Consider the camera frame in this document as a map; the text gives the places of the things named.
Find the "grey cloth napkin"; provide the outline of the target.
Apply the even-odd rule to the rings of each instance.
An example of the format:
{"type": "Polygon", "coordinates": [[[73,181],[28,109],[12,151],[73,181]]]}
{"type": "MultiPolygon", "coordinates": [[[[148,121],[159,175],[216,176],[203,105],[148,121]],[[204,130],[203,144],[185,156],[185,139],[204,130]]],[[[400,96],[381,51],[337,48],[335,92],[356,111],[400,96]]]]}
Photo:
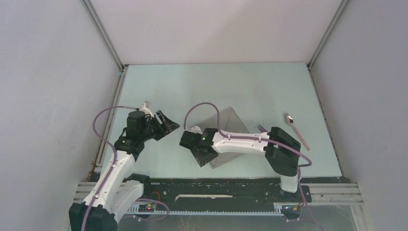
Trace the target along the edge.
{"type": "MultiPolygon", "coordinates": [[[[213,115],[197,125],[194,128],[200,128],[203,131],[205,128],[216,128],[217,127],[217,115],[213,115]]],[[[237,115],[232,107],[227,107],[220,111],[220,128],[224,131],[235,132],[235,133],[249,133],[247,127],[241,121],[240,117],[237,115]]],[[[218,157],[213,159],[210,163],[212,169],[216,169],[229,163],[237,158],[240,158],[244,154],[240,153],[222,153],[218,157]]]]}

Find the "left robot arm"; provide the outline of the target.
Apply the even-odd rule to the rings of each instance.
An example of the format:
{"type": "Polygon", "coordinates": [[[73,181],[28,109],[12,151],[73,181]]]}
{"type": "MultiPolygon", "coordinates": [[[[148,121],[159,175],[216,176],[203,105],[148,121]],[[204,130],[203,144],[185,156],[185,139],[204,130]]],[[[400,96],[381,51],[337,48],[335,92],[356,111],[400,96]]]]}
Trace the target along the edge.
{"type": "Polygon", "coordinates": [[[71,230],[117,230],[131,205],[137,199],[149,199],[152,194],[152,187],[147,184],[149,176],[129,173],[145,142],[158,141],[179,127],[161,111],[152,113],[149,109],[138,108],[130,112],[127,125],[112,145],[109,166],[84,200],[71,205],[68,212],[71,230]]]}

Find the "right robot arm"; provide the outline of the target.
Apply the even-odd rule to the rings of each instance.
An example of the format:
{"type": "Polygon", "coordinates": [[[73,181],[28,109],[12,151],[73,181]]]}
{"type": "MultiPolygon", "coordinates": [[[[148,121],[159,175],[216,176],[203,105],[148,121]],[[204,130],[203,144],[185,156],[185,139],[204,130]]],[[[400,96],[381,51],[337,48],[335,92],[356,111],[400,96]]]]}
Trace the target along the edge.
{"type": "Polygon", "coordinates": [[[262,156],[280,176],[282,199],[292,201],[299,195],[300,143],[281,128],[250,134],[195,126],[183,132],[179,144],[191,151],[201,167],[225,153],[262,156]]]}

